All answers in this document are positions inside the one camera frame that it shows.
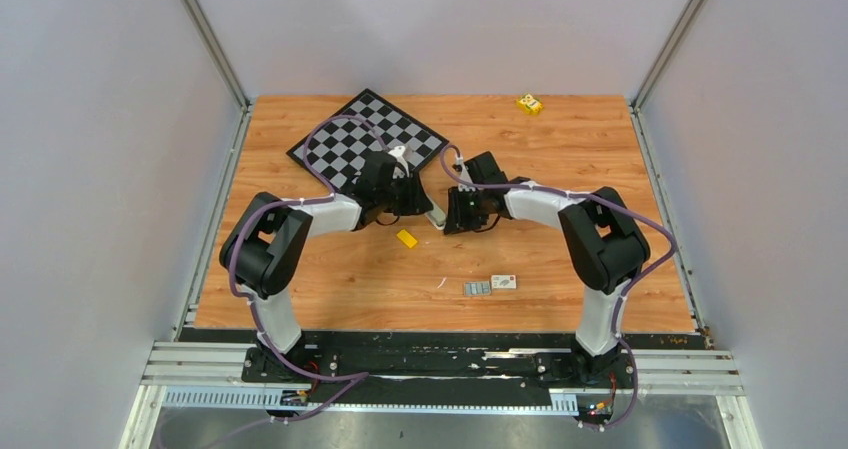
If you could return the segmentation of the white staple box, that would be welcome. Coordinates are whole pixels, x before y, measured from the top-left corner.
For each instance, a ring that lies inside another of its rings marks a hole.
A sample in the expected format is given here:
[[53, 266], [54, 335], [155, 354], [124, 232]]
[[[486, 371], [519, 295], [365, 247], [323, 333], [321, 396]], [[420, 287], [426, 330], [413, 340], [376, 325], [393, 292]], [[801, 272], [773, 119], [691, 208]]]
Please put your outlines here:
[[515, 290], [517, 288], [517, 277], [512, 274], [495, 274], [490, 277], [493, 290]]

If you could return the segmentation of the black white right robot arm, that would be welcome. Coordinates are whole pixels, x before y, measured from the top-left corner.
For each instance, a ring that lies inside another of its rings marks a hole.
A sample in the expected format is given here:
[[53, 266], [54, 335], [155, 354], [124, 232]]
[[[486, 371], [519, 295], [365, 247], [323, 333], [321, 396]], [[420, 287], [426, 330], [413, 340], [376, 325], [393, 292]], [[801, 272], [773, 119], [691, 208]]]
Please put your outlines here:
[[641, 227], [649, 219], [628, 209], [608, 186], [574, 192], [509, 179], [489, 152], [470, 160], [456, 156], [442, 167], [456, 183], [448, 192], [445, 234], [481, 233], [503, 219], [561, 230], [584, 285], [571, 372], [584, 386], [601, 383], [623, 347], [620, 319], [627, 294], [647, 271], [651, 249]]

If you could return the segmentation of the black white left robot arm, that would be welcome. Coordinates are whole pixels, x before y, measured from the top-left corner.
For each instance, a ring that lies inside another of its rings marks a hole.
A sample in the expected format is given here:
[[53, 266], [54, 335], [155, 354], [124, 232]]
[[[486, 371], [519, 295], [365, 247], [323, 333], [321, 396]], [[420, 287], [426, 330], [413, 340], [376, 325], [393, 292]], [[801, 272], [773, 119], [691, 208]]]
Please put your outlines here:
[[373, 151], [343, 188], [312, 199], [282, 199], [260, 192], [251, 200], [219, 252], [233, 295], [251, 308], [268, 369], [283, 382], [298, 380], [306, 355], [295, 348], [302, 328], [294, 315], [289, 286], [310, 238], [364, 229], [382, 214], [396, 218], [431, 212], [418, 172], [403, 148]]

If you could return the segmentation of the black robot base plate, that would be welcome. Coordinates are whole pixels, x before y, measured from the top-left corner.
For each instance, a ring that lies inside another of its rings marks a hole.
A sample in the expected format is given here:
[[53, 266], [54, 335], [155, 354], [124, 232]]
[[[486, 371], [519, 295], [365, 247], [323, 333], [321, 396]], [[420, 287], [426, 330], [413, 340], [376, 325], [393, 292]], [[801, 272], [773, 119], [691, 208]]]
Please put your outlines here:
[[249, 383], [303, 384], [323, 402], [346, 377], [365, 374], [342, 403], [542, 406], [551, 389], [587, 389], [601, 400], [630, 389], [637, 372], [621, 347], [601, 356], [571, 333], [307, 330], [286, 367], [260, 340], [244, 358]]

